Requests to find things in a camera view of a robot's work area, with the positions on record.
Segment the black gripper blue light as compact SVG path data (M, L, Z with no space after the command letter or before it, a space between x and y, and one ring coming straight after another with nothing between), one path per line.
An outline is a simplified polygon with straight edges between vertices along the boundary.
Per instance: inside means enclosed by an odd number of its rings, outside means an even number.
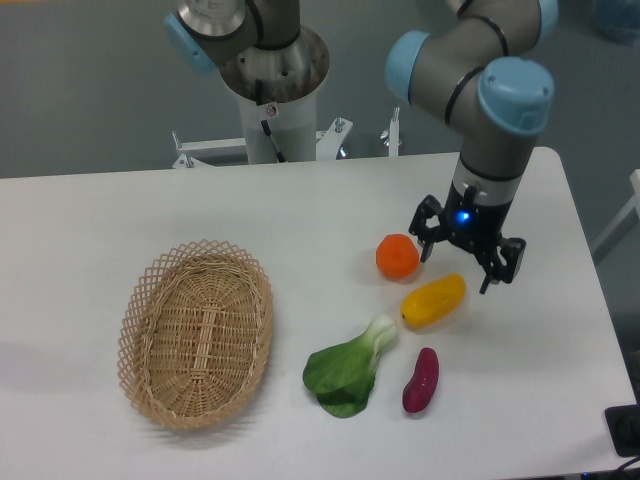
M434 196L427 195L409 225L409 233L421 246L420 262L426 262L435 244L446 240L480 260L485 272L480 294L485 294L491 284L511 284L519 272L526 241L502 238L510 207L510 202L493 206L466 203L454 186L444 208Z

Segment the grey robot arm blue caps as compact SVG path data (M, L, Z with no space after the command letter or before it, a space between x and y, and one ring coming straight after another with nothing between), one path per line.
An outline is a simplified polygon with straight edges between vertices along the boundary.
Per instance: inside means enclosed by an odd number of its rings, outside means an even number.
M447 241L472 254L486 284L510 283L526 248L502 227L554 96L550 73L525 53L554 28L554 1L457 1L458 22L432 37L401 36L385 64L388 88L463 137L445 202L425 198L410 233L428 257ZM216 71L237 97L253 164L309 161L316 94L330 58L296 1L183 1L165 17L176 50Z

